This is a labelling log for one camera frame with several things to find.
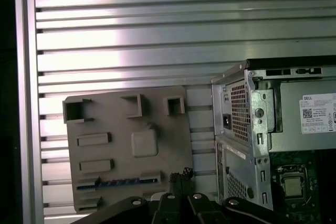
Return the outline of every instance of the aluminum shutter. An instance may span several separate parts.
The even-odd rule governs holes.
[[[26,223],[82,217],[72,207],[62,120],[69,95],[185,86],[196,183],[214,194],[211,77],[246,58],[334,54],[335,7],[336,0],[17,0],[24,209],[33,210]]]

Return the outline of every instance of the motherboard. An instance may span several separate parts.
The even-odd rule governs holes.
[[[271,153],[274,210],[307,224],[321,224],[314,151]]]

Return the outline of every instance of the metal frame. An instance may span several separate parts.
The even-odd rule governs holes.
[[[24,224],[43,223],[35,0],[15,0]]]

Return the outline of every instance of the ventilation grille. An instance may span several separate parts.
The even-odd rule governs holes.
[[[232,128],[235,137],[247,141],[247,126],[251,123],[245,85],[235,86],[231,90]]]
[[[227,187],[229,197],[246,199],[246,187],[231,172],[229,172],[227,177]]]

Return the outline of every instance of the rectangular slot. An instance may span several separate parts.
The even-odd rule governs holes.
[[[264,137],[262,133],[257,134],[258,144],[264,144]]]
[[[262,203],[263,205],[268,204],[267,193],[262,194]]]
[[[108,172],[113,168],[113,160],[98,160],[79,163],[79,170],[83,173]]]
[[[150,184],[150,183],[159,183],[161,180],[157,177],[148,177],[146,179],[143,178],[122,178],[122,179],[113,179],[113,180],[105,180],[102,181],[97,179],[94,183],[78,183],[77,190],[96,190],[98,188],[104,187],[117,187],[117,186],[132,186],[139,184]]]
[[[80,101],[63,101],[63,117],[64,123],[83,123],[92,121],[92,118],[85,118],[85,103],[91,100],[82,99]]]
[[[128,95],[121,97],[123,99],[122,109],[126,118],[139,118],[143,113],[143,97],[141,94]]]
[[[297,74],[322,74],[322,69],[321,68],[308,68],[308,69],[305,69],[305,68],[298,68],[296,71],[295,71]]]
[[[264,170],[262,170],[260,172],[260,178],[261,178],[261,182],[265,182],[266,181],[266,173]]]
[[[101,198],[84,199],[78,204],[79,212],[93,212],[96,211]]]
[[[109,143],[109,141],[110,141],[109,133],[91,134],[77,137],[78,146],[107,144]]]
[[[290,69],[272,69],[266,70],[267,76],[288,76],[290,75]]]
[[[94,212],[97,211],[97,207],[80,207],[78,212]]]
[[[184,114],[184,98],[183,97],[168,97],[163,100],[165,115]]]

